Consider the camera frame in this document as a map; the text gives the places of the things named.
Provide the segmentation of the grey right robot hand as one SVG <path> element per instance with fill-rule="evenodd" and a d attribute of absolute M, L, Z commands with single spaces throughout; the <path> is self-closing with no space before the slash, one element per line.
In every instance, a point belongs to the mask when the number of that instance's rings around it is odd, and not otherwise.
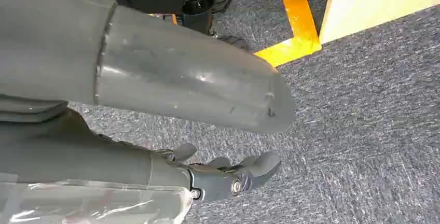
<path fill-rule="evenodd" d="M 8 181 L 178 186 L 216 201 L 264 185 L 274 152 L 184 165 L 89 129 L 69 102 L 274 133 L 294 102 L 268 62 L 115 0 L 1 0 L 1 173 Z"/>

